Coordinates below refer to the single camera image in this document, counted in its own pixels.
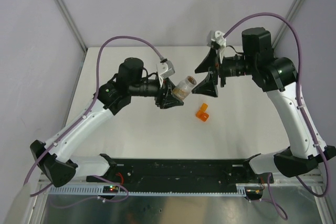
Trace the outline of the right aluminium frame post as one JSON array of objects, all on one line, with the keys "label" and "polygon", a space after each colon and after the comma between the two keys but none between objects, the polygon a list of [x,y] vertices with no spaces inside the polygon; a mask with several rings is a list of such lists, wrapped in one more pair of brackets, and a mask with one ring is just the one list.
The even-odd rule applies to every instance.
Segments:
[{"label": "right aluminium frame post", "polygon": [[[293,0],[291,3],[291,6],[289,10],[287,11],[285,15],[285,19],[288,22],[293,22],[297,14],[299,13],[302,5],[304,4],[305,0]],[[276,47],[279,45],[281,39],[285,35],[286,31],[288,29],[288,26],[285,23],[281,23],[280,28],[277,30],[276,35],[272,41],[272,47],[273,49],[276,49]]]}]

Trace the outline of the aluminium frame post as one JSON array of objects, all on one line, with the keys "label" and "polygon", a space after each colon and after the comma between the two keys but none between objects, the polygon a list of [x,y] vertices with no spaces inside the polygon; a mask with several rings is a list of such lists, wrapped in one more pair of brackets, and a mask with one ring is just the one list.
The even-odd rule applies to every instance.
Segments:
[{"label": "aluminium frame post", "polygon": [[87,53],[88,47],[82,37],[82,35],[79,32],[79,29],[77,25],[75,24],[75,21],[73,17],[71,16],[71,13],[65,3],[64,0],[54,0],[59,12],[61,13],[61,16],[63,17],[65,23],[67,24],[70,32],[74,36],[77,44],[79,45],[80,49],[83,51],[84,54]]},{"label": "aluminium frame post", "polygon": [[[302,5],[304,4],[305,0],[293,0],[291,3],[291,6],[289,10],[287,11],[285,15],[285,19],[288,22],[293,22],[297,14],[299,13]],[[276,47],[279,45],[281,39],[285,35],[286,31],[288,29],[288,26],[285,23],[281,23],[280,28],[277,30],[276,35],[272,41],[272,47],[273,49],[276,49]]]}]

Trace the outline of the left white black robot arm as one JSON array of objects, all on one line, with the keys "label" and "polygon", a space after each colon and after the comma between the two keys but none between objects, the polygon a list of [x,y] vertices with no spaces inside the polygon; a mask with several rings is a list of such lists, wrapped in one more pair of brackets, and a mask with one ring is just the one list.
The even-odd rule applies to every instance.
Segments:
[{"label": "left white black robot arm", "polygon": [[116,163],[108,155],[75,157],[73,153],[101,124],[129,105],[132,97],[153,97],[160,109],[184,104],[172,94],[175,87],[169,79],[175,73],[172,63],[163,60],[156,68],[154,79],[143,77],[143,61],[127,58],[70,125],[46,142],[35,140],[30,145],[34,160],[52,185],[64,186],[75,177],[99,176],[106,182],[116,177]]}]

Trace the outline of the clear pill bottle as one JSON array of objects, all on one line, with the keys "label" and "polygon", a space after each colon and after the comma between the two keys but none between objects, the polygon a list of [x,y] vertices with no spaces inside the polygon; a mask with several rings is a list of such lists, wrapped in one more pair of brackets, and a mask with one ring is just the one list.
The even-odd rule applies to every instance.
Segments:
[{"label": "clear pill bottle", "polygon": [[192,92],[194,87],[195,86],[191,86],[187,83],[185,78],[173,89],[173,94],[180,100],[184,101],[184,99]]}]

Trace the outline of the aluminium side rail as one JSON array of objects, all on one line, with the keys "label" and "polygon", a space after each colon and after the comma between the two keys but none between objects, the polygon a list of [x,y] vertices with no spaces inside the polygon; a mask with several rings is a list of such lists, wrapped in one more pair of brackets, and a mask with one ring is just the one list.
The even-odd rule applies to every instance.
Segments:
[{"label": "aluminium side rail", "polygon": [[269,155],[275,169],[283,176],[305,183],[323,182],[319,165],[326,148],[312,117],[305,107],[294,63],[276,58],[268,66],[277,86],[266,94],[275,106],[286,131],[289,146]]}]

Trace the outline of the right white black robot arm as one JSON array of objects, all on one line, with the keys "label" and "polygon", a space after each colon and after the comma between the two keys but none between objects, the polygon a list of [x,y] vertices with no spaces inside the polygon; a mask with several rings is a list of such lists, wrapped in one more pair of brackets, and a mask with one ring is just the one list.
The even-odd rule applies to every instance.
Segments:
[{"label": "right white black robot arm", "polygon": [[253,183],[264,173],[280,172],[295,177],[318,167],[323,161],[335,157],[335,147],[327,145],[316,132],[303,109],[303,95],[297,91],[298,73],[293,62],[277,58],[271,46],[271,34],[263,27],[249,28],[242,32],[243,52],[224,57],[225,34],[210,31],[207,45],[210,50],[195,69],[207,74],[193,88],[193,94],[217,97],[217,87],[223,87],[228,77],[248,76],[266,93],[275,106],[289,139],[289,147],[274,153],[256,154],[245,160],[243,178]]}]

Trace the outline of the left aluminium frame post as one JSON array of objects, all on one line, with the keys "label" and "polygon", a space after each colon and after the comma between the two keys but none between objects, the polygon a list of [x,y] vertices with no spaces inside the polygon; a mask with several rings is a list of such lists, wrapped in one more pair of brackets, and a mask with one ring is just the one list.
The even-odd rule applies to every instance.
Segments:
[{"label": "left aluminium frame post", "polygon": [[64,0],[54,0],[59,12],[61,13],[61,16],[63,17],[65,23],[67,24],[70,32],[74,36],[77,44],[79,45],[80,49],[83,51],[84,54],[87,53],[88,47],[82,37],[82,35],[79,32],[79,29],[77,25],[75,24],[75,21],[73,17],[71,16],[71,13],[65,3]]}]

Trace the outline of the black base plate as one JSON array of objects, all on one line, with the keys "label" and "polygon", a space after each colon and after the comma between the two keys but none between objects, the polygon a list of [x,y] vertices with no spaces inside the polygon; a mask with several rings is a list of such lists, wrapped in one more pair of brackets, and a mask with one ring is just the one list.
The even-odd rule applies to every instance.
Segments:
[{"label": "black base plate", "polygon": [[232,188],[236,184],[273,182],[257,175],[244,159],[126,159],[115,158],[102,175],[130,189],[181,189],[191,191]]}]

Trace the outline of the orange pill organizer box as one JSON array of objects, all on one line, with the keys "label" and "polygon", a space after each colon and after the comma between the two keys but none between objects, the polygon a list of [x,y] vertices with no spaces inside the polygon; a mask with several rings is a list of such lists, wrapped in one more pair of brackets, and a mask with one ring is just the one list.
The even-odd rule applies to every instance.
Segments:
[{"label": "orange pill organizer box", "polygon": [[207,119],[209,118],[209,114],[206,112],[207,108],[208,105],[206,103],[203,103],[195,114],[196,117],[203,122],[206,122]]}]

